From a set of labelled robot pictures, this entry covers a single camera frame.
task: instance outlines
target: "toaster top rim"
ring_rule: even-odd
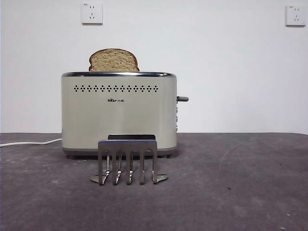
[[[165,72],[102,72],[102,71],[86,71],[86,72],[66,72],[62,74],[64,77],[171,77],[176,78],[175,74]]]

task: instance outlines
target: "toast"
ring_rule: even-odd
[[[104,49],[90,56],[89,71],[139,71],[136,57],[122,49]]]

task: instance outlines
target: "toaster base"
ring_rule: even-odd
[[[75,156],[97,156],[97,149],[72,149],[72,148],[62,148],[64,153],[69,158],[74,158]],[[176,153],[177,147],[158,149],[157,156],[169,156]],[[152,153],[145,153],[144,156],[151,156]]]

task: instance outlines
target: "electrical socket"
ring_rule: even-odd
[[[307,8],[304,5],[286,6],[286,25],[287,26],[305,26]]]
[[[85,2],[81,4],[82,24],[103,24],[103,4]]]

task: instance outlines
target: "bread crust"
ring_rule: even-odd
[[[103,52],[103,51],[106,51],[106,50],[125,51],[125,52],[129,53],[129,54],[132,56],[132,58],[133,58],[133,60],[134,60],[134,62],[135,62],[135,68],[137,69],[137,71],[140,71],[139,68],[138,68],[137,58],[135,57],[135,55],[134,55],[133,53],[127,51],[127,50],[123,50],[123,49],[119,49],[119,48],[107,48],[107,49],[102,49],[102,50],[99,50],[99,51],[96,51],[95,53],[93,53],[93,54],[90,56],[90,58],[89,58],[89,62],[90,62],[89,71],[93,71],[93,68],[94,68],[94,67],[92,66],[92,58],[93,58],[93,56],[94,56],[95,54],[99,53],[99,52]]]

